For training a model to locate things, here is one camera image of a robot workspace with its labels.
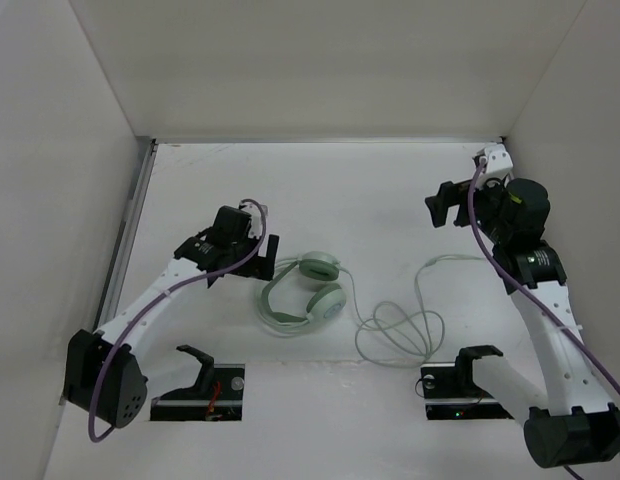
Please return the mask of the mint green headphones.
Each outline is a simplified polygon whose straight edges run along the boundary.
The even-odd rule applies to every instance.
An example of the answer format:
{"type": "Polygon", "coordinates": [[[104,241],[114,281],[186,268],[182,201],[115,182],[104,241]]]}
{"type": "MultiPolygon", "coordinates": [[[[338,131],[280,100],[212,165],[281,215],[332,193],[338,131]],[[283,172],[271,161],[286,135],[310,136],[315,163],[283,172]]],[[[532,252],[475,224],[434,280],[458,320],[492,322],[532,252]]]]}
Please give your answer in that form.
{"type": "Polygon", "coordinates": [[[296,257],[286,257],[275,261],[274,277],[255,295],[257,311],[263,323],[284,337],[306,334],[336,317],[346,306],[347,295],[337,282],[341,263],[333,255],[310,251],[296,257]],[[275,311],[270,303],[270,295],[278,284],[290,273],[297,270],[302,277],[320,283],[305,306],[303,315],[293,315],[275,311]]]}

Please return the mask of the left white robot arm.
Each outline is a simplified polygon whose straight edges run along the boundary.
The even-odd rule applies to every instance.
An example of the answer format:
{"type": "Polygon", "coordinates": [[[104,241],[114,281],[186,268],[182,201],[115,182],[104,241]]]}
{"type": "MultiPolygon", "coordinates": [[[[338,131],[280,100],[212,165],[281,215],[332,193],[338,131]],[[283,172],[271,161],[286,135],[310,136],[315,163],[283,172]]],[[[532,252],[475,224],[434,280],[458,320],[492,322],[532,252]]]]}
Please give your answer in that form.
{"type": "Polygon", "coordinates": [[[279,238],[268,233],[267,216],[267,207],[250,198],[220,207],[213,224],[184,241],[123,312],[71,337],[62,397],[86,412],[91,442],[126,427],[146,401],[166,393],[220,395],[215,360],[200,349],[181,344],[156,369],[145,366],[144,359],[195,287],[210,288],[226,275],[272,278],[279,238]]]}

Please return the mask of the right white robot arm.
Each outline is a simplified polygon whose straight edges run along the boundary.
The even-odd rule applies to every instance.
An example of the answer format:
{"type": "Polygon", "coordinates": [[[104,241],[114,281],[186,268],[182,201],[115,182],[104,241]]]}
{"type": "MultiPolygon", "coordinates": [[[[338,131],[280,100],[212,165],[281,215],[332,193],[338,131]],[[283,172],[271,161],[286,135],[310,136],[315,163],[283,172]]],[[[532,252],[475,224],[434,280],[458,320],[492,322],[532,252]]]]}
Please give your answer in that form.
{"type": "Polygon", "coordinates": [[[445,182],[425,204],[435,227],[457,207],[455,225],[492,242],[487,259],[526,325],[545,383],[539,390],[493,345],[469,346],[449,367],[422,369],[426,399],[495,399],[521,425],[541,468],[612,460],[620,453],[620,407],[597,379],[604,368],[583,344],[563,265],[543,238],[547,190],[528,179],[445,182]]]}

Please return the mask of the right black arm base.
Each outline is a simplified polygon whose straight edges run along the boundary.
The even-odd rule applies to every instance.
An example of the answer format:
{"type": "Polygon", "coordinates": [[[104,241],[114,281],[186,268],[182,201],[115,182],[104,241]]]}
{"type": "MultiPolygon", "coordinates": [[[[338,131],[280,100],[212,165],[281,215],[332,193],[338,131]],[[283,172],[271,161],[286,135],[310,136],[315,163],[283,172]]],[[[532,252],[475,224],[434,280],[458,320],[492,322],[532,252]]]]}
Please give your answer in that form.
{"type": "Polygon", "coordinates": [[[424,400],[429,421],[512,419],[490,394],[475,387],[463,387],[453,363],[424,364],[415,392],[424,400]]]}

